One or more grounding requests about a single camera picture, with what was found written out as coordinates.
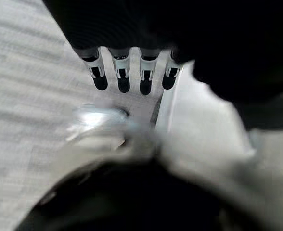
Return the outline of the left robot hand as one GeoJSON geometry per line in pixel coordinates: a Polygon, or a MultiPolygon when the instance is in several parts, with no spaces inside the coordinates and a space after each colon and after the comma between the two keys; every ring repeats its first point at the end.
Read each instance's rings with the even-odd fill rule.
{"type": "Polygon", "coordinates": [[[73,49],[176,50],[248,129],[283,129],[283,0],[46,0],[73,49]]]}

